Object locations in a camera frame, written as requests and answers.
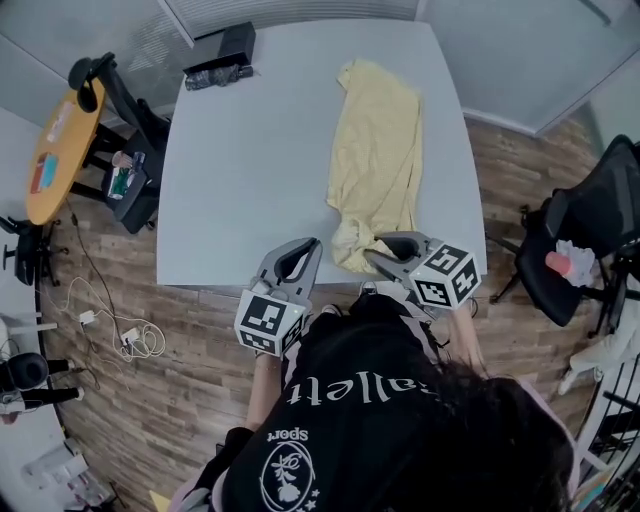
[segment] shoe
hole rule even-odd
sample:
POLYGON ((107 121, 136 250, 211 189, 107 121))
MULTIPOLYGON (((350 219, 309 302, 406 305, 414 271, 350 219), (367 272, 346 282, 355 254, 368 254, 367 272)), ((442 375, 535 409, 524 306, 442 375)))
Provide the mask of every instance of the shoe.
POLYGON ((378 287, 373 281, 365 281, 360 285, 360 295, 376 295, 378 287))
POLYGON ((327 304, 322 308, 322 313, 329 313, 330 315, 342 316, 342 311, 335 304, 327 304))
POLYGON ((560 385, 558 386, 558 394, 564 395, 569 391, 569 388, 573 386, 573 383, 578 378, 579 373, 573 371, 571 369, 567 370, 566 373, 562 376, 562 380, 560 381, 560 385))

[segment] forearm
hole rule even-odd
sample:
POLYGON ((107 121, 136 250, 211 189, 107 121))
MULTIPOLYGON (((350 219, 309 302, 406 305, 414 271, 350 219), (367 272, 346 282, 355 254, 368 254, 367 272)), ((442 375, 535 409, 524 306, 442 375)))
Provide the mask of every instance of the forearm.
POLYGON ((281 361, 270 355, 256 358, 249 411, 244 426, 257 430, 280 397, 281 361))
POLYGON ((451 358, 483 374, 484 359, 468 304, 463 304, 449 315, 449 336, 451 358))

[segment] white desk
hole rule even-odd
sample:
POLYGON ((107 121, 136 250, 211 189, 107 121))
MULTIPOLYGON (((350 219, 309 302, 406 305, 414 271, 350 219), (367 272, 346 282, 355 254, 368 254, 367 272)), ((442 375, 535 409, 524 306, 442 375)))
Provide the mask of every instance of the white desk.
POLYGON ((330 20, 259 30, 252 78, 193 92, 182 86, 160 195, 158 283, 246 284, 268 251, 306 236, 324 246, 318 283, 366 279, 334 265, 331 237, 340 217, 325 202, 345 97, 336 76, 358 57, 421 91, 418 228, 474 251, 486 273, 476 169, 431 27, 330 20))

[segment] white cube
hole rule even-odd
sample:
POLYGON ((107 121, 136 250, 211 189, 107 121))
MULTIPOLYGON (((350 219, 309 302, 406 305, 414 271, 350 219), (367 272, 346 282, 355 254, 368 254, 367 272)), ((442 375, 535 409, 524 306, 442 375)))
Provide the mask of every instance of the white cube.
POLYGON ((457 309, 480 285, 473 253, 441 243, 409 275, 421 304, 457 309))
POLYGON ((302 336, 308 308, 244 290, 234 329, 245 347, 281 357, 302 336))

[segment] orange table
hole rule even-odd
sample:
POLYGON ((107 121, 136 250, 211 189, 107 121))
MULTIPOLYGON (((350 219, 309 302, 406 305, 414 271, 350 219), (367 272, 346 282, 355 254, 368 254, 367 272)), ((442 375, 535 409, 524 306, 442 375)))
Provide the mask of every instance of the orange table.
POLYGON ((105 101, 102 84, 94 80, 93 87, 98 100, 94 112, 84 112, 78 105, 77 91, 70 89, 40 135, 31 160, 26 196, 27 214, 34 224, 53 219, 82 168, 105 101))

